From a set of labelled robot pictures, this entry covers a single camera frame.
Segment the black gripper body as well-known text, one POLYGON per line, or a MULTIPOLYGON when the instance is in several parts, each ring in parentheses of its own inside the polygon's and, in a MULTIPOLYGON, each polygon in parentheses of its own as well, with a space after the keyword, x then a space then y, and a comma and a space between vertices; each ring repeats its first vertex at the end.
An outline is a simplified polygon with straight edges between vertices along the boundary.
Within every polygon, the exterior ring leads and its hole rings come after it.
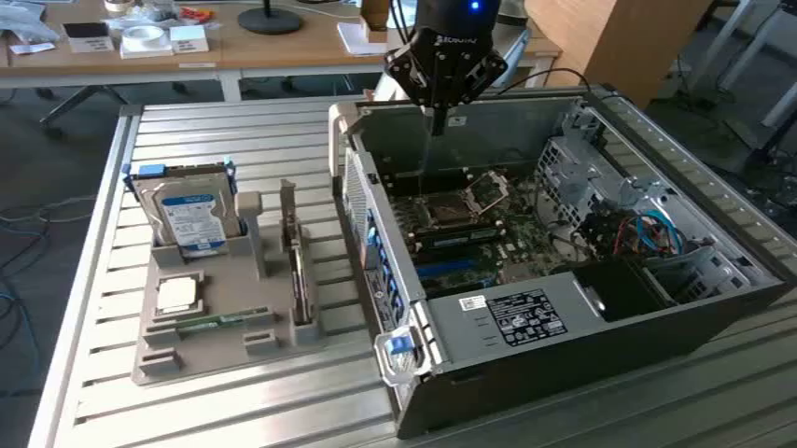
POLYGON ((438 108, 438 64, 448 55, 494 49, 491 32, 496 22, 496 1, 419 1, 415 35, 410 41, 434 81, 438 108))

